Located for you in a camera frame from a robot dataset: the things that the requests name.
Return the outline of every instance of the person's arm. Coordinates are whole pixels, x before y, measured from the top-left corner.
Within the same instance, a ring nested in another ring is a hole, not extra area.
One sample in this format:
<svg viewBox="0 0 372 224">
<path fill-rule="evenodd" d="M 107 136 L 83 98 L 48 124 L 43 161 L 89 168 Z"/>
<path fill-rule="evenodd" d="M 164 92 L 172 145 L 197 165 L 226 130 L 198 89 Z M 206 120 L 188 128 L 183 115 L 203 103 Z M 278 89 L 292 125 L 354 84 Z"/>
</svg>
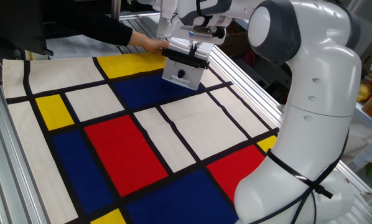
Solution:
<svg viewBox="0 0 372 224">
<path fill-rule="evenodd" d="M 164 47 L 168 47 L 169 42 L 148 38 L 144 34 L 138 33 L 134 30 L 131 39 L 129 40 L 129 45 L 141 46 L 150 53 L 161 54 L 161 50 Z"/>
<path fill-rule="evenodd" d="M 59 24 L 87 37 L 114 45 L 138 45 L 159 53 L 168 42 L 152 40 L 103 14 L 90 12 L 72 0 L 42 0 L 44 13 Z"/>
</svg>

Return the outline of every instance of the cloth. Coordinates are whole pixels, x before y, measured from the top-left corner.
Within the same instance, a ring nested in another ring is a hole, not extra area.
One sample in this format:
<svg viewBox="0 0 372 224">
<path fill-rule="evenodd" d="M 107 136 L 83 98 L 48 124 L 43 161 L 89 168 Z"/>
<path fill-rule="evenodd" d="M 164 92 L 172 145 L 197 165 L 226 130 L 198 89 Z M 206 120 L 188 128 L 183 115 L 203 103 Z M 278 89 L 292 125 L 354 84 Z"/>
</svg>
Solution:
<svg viewBox="0 0 372 224">
<path fill-rule="evenodd" d="M 193 91 L 149 53 L 4 61 L 9 112 L 51 223 L 235 223 L 278 129 L 211 64 Z"/>
<path fill-rule="evenodd" d="M 97 12 L 78 6 L 73 0 L 41 0 L 42 14 L 64 27 L 108 44 L 128 45 L 132 28 Z"/>
</svg>

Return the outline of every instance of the red rectangle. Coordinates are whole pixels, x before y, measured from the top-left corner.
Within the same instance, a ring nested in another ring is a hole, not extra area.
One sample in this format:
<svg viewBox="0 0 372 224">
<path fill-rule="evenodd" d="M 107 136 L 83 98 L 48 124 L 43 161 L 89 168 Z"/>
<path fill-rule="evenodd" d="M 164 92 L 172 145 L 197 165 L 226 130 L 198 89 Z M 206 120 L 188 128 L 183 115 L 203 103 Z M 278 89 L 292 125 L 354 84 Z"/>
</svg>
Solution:
<svg viewBox="0 0 372 224">
<path fill-rule="evenodd" d="M 210 165 L 212 176 L 234 203 L 238 183 L 252 173 L 264 160 L 255 146 L 248 146 Z"/>
<path fill-rule="evenodd" d="M 128 115 L 85 131 L 121 196 L 168 176 Z"/>
</svg>

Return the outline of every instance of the black sleeve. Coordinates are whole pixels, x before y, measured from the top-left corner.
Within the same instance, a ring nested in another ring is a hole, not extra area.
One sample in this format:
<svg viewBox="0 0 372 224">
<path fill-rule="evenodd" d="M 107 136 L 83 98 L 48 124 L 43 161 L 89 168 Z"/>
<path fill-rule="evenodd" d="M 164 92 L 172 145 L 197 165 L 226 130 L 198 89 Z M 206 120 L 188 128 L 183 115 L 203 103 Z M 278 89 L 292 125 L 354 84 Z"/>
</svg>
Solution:
<svg viewBox="0 0 372 224">
<path fill-rule="evenodd" d="M 100 13 L 77 6 L 72 0 L 42 0 L 44 16 L 87 37 L 114 45 L 128 45 L 132 29 Z"/>
</svg>

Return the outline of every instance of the shelf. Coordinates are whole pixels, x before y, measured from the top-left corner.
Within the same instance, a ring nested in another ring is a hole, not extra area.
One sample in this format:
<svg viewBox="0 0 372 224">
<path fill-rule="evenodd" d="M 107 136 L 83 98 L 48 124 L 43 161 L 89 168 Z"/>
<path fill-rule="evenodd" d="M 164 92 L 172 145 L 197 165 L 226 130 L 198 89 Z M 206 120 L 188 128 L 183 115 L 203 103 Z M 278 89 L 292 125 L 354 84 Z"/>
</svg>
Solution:
<svg viewBox="0 0 372 224">
<path fill-rule="evenodd" d="M 363 112 L 363 110 L 361 110 L 362 107 L 363 103 L 356 103 L 355 117 L 363 124 L 365 124 L 368 128 L 372 129 L 372 118 L 370 118 L 365 112 Z"/>
</svg>

